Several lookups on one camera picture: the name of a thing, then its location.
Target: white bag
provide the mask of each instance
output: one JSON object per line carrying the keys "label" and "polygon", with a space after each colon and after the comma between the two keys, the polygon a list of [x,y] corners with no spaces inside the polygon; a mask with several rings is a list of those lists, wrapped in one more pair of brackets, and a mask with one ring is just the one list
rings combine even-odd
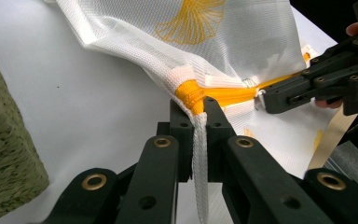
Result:
{"label": "white bag", "polygon": [[[256,138],[288,173],[307,170],[334,111],[308,104],[270,115],[253,100],[269,80],[306,67],[288,0],[57,3],[84,48],[142,66],[189,115],[200,223],[232,221],[220,185],[211,184],[208,197],[206,95],[218,100],[238,135]],[[210,209],[219,212],[209,216]]]}

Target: human finger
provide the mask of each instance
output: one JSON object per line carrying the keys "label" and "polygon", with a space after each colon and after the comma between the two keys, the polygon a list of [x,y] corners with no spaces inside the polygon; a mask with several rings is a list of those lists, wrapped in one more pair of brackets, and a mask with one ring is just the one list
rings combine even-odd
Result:
{"label": "human finger", "polygon": [[342,100],[335,101],[332,104],[328,104],[326,101],[315,101],[315,104],[320,108],[331,108],[336,109],[342,105]]}
{"label": "human finger", "polygon": [[347,27],[347,35],[358,35],[358,22]]}

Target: yellow strap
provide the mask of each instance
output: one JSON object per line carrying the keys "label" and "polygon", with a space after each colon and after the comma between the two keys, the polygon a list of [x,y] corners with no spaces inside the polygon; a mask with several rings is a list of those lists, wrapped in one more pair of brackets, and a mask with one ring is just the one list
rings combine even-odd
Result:
{"label": "yellow strap", "polygon": [[214,98],[220,106],[234,105],[254,99],[258,89],[296,75],[277,77],[253,88],[202,88],[195,79],[191,79],[182,83],[176,89],[175,96],[182,100],[193,115],[198,115],[203,112],[203,99],[206,96]]}

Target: black mechanical arm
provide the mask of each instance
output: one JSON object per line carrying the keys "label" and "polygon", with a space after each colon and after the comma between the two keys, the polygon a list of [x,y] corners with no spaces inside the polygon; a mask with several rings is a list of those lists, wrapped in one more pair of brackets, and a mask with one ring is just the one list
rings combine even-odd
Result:
{"label": "black mechanical arm", "polygon": [[[327,169],[304,180],[287,174],[255,139],[237,136],[219,104],[204,101],[208,181],[223,183],[236,224],[358,223],[358,184]],[[120,174],[78,175],[40,224],[173,224],[179,182],[191,178],[193,126],[171,101],[170,122],[158,124],[137,164]]]}
{"label": "black mechanical arm", "polygon": [[[353,8],[358,19],[358,2]],[[298,76],[266,87],[264,92],[264,104],[271,114],[306,104],[313,97],[327,102],[342,99],[344,115],[358,114],[358,35],[312,59]]]}

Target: green fuzzy fabric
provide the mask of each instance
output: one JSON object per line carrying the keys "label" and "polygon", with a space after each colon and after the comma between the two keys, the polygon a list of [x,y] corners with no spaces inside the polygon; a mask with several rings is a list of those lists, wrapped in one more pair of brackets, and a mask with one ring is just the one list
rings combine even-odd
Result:
{"label": "green fuzzy fabric", "polygon": [[0,73],[0,217],[48,186],[48,174]]}

